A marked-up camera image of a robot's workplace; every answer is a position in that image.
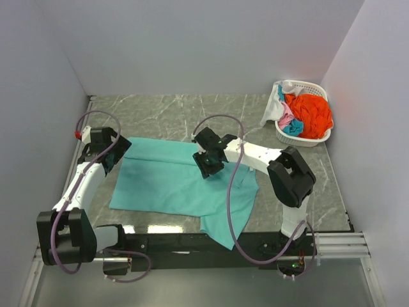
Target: white wall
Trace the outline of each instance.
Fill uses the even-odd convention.
[[[328,150],[388,306],[409,301],[408,12],[407,0],[366,0],[323,80]]]
[[[61,197],[86,96],[32,0],[0,2],[0,297],[16,306],[38,242],[36,217]]]
[[[37,0],[88,94],[320,82],[363,0]]]

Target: orange cloth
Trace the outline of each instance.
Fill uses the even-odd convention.
[[[297,120],[304,123],[299,135],[305,139],[321,139],[327,129],[332,128],[332,113],[328,102],[321,96],[285,94],[286,103]]]

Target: gray floor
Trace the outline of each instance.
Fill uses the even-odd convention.
[[[370,307],[374,306],[359,259],[323,260],[292,282],[257,268],[155,270],[135,283],[105,280],[102,264],[76,275],[44,267],[33,307]]]
[[[273,124],[268,123],[263,128],[259,126],[267,99],[268,95],[97,96],[91,98],[91,108],[115,114],[121,122],[125,137],[185,142],[190,141],[190,135],[200,119],[215,113],[231,114],[243,121],[247,131],[246,141],[270,148],[286,148],[275,137]],[[115,128],[115,122],[104,114],[93,114],[88,123],[94,127]],[[238,125],[230,119],[211,119],[208,125],[221,136],[226,133],[238,134]],[[349,230],[348,216],[325,145],[299,150],[317,177],[308,204],[308,220],[320,231]],[[196,217],[109,209],[119,170],[120,164],[107,176],[94,197],[88,214],[93,226],[128,224],[134,226],[137,233],[146,233],[149,226],[150,232],[152,229],[157,232],[199,231],[200,220]],[[281,227],[282,205],[275,197],[269,178],[258,172],[256,179],[260,190],[244,231],[277,231]]]

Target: laundry basket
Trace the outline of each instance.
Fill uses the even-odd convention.
[[[316,96],[322,96],[326,101],[328,101],[327,93],[325,93],[325,90],[319,85],[316,85],[314,83],[309,83],[309,82],[295,81],[295,80],[286,80],[286,81],[293,83],[294,86],[304,88],[310,94],[313,94]],[[289,136],[285,134],[283,131],[281,131],[281,129],[279,128],[279,124],[276,121],[275,122],[275,135],[277,136],[277,139],[279,139],[279,141],[289,144],[289,145],[313,147],[321,142],[326,141],[331,135],[331,129],[328,129],[327,131],[325,131],[324,137],[321,139],[304,139],[304,138],[298,138],[296,136]]]

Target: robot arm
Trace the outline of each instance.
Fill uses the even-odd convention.
[[[69,233],[56,235],[56,246],[60,260],[64,264],[91,262],[97,251],[115,246],[121,248],[125,242],[125,232],[121,225],[105,225],[92,228],[87,213],[98,186],[123,157],[131,143],[120,136],[118,142],[105,155],[101,156],[85,173],[72,199],[69,194],[86,166],[108,146],[117,133],[109,127],[85,127],[77,137],[85,144],[84,150],[77,161],[77,171],[62,199],[51,211],[41,212],[37,218],[37,230],[40,240],[42,258],[45,264],[54,265],[50,246],[51,228],[57,213],[64,202],[70,202],[58,223],[58,231],[68,227]]]
[[[243,142],[244,155],[240,163],[268,175],[275,195],[282,203],[281,233],[290,237],[298,224],[305,221],[307,202],[316,177],[297,149],[290,146],[285,150],[265,148],[230,134],[220,138],[208,127],[195,136],[194,142],[199,145],[199,151],[193,158],[203,178],[223,169],[223,162],[237,162]],[[293,240],[300,238],[304,230],[305,227],[300,228]]]

